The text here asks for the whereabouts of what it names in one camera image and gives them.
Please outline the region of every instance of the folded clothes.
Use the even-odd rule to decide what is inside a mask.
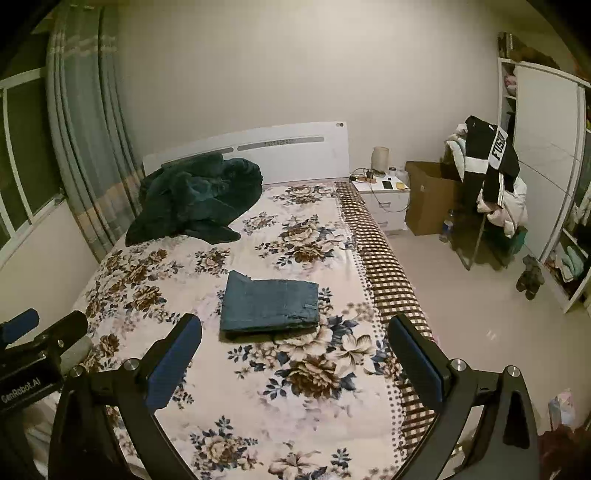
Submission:
[[[318,325],[318,284],[301,280],[251,280],[232,270],[222,302],[220,330],[269,332]]]
[[[570,260],[570,257],[566,254],[566,251],[564,251],[564,248],[560,242],[556,245],[556,249],[554,250],[554,252],[556,253],[554,265],[558,270],[560,270],[563,281],[565,283],[573,281],[573,264]]]
[[[570,245],[566,247],[566,254],[570,258],[570,263],[573,266],[572,272],[575,278],[579,277],[584,270],[584,263],[578,253]]]

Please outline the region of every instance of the plastic bottle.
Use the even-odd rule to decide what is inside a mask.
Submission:
[[[453,230],[453,210],[449,210],[445,220],[443,221],[443,226],[441,227],[441,233],[439,234],[439,240],[443,243],[449,242],[450,237],[452,236]]]

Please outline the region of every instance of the dark green blanket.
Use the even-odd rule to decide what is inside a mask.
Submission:
[[[261,184],[258,165],[244,158],[205,154],[164,165],[141,183],[142,212],[125,245],[178,234],[210,244],[238,240],[228,225],[256,203]]]

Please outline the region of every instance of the white wall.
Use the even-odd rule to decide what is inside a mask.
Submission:
[[[338,119],[354,167],[375,145],[437,161],[467,116],[496,122],[505,25],[476,0],[131,1],[119,35],[126,119],[141,156]]]
[[[0,322],[29,308],[39,313],[30,340],[72,310],[97,267],[82,233],[62,202],[0,270]]]

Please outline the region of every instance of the cardboard box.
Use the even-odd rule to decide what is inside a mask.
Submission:
[[[428,161],[406,163],[410,203],[406,224],[415,235],[439,233],[448,210],[460,205],[462,182],[455,165]]]

